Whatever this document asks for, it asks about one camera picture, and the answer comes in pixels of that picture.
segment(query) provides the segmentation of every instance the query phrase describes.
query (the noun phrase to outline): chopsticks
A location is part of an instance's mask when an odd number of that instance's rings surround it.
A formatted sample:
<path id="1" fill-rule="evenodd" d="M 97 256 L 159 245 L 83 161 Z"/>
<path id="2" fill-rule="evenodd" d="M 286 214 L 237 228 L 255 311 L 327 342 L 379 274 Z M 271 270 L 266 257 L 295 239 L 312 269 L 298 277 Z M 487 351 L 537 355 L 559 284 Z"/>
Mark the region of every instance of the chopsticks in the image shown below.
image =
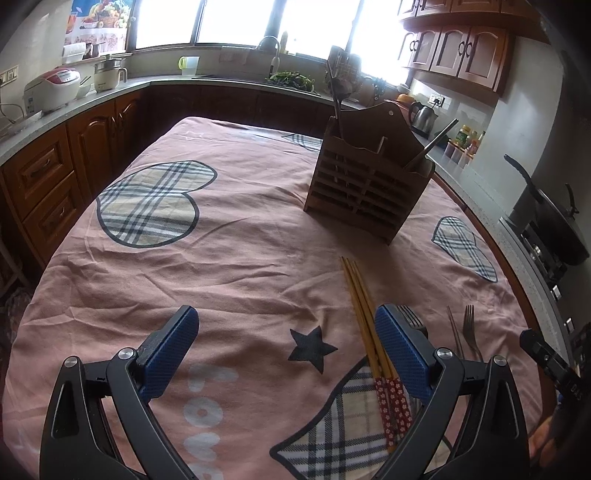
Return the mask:
<path id="1" fill-rule="evenodd" d="M 349 286 L 363 344 L 368 354 L 369 368 L 374 377 L 387 448 L 389 452 L 392 452 L 396 447 L 392 413 L 398 427 L 398 435 L 402 437 L 408 431 L 411 423 L 408 403 L 398 373 L 375 330 L 372 313 L 375 311 L 375 306 L 369 296 L 359 267 L 356 262 L 348 258 L 340 257 L 340 260 Z"/>

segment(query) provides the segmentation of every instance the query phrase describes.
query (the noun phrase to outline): stainless steel kettle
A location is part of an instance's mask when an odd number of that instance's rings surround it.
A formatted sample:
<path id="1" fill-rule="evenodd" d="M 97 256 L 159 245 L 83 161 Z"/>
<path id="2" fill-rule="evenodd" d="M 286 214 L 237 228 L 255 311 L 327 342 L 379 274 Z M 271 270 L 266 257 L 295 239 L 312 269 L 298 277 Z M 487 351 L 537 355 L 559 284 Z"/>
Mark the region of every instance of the stainless steel kettle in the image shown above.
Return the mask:
<path id="1" fill-rule="evenodd" d="M 428 137 L 431 134 L 437 117 L 438 115 L 435 113 L 435 110 L 423 105 L 421 102 L 414 102 L 408 110 L 408 121 L 414 127 L 414 130 L 424 137 Z"/>

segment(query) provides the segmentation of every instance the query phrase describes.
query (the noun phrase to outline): fork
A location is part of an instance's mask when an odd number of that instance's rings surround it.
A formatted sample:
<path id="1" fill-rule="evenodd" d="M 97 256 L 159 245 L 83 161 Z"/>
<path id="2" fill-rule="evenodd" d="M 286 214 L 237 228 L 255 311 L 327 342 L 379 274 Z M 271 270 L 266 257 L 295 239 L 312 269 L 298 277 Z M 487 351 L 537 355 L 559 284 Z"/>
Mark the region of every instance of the fork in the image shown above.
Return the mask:
<path id="1" fill-rule="evenodd" d="M 480 352 L 478 344 L 476 343 L 476 332 L 474 327 L 474 305 L 466 306 L 466 311 L 464 312 L 462 335 L 470 347 L 470 350 L 472 350 L 472 353 L 476 355 L 481 362 L 483 362 L 484 359 L 482 358 L 482 353 Z"/>
<path id="2" fill-rule="evenodd" d="M 421 319 L 417 317 L 417 314 L 413 312 L 411 307 L 407 305 L 398 305 L 398 308 L 411 327 L 415 330 L 419 330 L 425 337 L 429 338 L 427 327 L 425 327 Z"/>

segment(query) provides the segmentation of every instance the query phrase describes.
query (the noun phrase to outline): person's hand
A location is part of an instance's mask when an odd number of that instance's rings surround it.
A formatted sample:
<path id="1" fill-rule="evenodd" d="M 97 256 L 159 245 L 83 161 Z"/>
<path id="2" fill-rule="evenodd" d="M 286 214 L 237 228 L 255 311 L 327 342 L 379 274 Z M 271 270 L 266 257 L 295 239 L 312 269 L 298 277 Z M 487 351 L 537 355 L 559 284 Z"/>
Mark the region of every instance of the person's hand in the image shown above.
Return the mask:
<path id="1" fill-rule="evenodd" d="M 556 455 L 556 443 L 554 439 L 548 441 L 548 435 L 550 434 L 550 423 L 552 417 L 546 419 L 546 421 L 538 427 L 534 434 L 529 439 L 530 444 L 530 459 L 534 458 L 541 449 L 540 453 L 540 466 L 545 468 L 552 461 Z"/>

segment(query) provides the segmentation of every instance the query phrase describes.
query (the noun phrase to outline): drawer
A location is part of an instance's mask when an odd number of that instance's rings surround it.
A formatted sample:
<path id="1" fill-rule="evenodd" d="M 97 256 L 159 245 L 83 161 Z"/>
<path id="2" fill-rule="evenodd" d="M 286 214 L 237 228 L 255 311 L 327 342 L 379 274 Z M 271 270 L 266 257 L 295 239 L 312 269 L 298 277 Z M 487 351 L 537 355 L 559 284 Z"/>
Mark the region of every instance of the drawer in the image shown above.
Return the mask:
<path id="1" fill-rule="evenodd" d="M 25 219 L 31 243 L 46 265 L 83 211 L 82 194 L 71 172 Z"/>
<path id="2" fill-rule="evenodd" d="M 5 163 L 3 171 L 14 208 L 23 220 L 73 171 L 66 126 L 27 145 Z"/>

